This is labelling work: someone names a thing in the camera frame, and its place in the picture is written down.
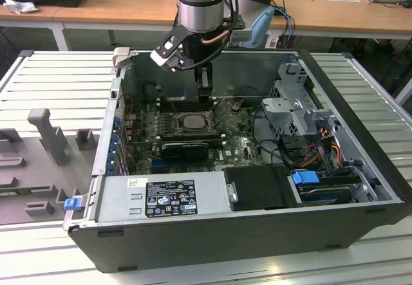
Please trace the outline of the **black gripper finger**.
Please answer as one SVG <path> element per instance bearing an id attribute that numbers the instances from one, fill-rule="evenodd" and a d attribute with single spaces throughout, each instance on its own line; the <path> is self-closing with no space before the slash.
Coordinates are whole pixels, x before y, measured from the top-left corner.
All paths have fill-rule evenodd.
<path id="1" fill-rule="evenodd" d="M 199 103 L 209 102 L 213 90 L 211 63 L 206 63 L 206 65 L 196 68 L 196 84 L 198 87 Z"/>

